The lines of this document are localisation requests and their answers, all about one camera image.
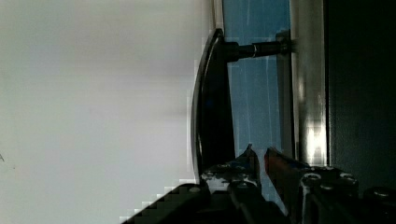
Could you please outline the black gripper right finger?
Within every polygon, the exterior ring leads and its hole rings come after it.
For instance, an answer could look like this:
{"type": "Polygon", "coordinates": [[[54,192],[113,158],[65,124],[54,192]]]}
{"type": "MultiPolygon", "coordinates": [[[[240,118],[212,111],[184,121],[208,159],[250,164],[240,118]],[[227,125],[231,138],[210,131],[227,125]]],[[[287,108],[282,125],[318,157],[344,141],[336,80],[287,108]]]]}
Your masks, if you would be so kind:
{"type": "Polygon", "coordinates": [[[354,175],[310,166],[274,148],[264,162],[292,224],[396,224],[394,189],[372,187],[360,196],[354,175]]]}

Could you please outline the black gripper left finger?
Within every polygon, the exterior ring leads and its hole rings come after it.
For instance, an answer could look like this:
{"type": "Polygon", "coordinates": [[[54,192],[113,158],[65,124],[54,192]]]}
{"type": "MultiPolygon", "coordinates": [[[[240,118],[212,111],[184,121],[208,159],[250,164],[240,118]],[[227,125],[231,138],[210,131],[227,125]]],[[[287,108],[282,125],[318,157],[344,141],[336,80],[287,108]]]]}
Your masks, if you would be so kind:
{"type": "Polygon", "coordinates": [[[248,147],[232,161],[213,165],[198,184],[182,184],[122,224],[291,224],[262,196],[260,164],[248,147]]]}

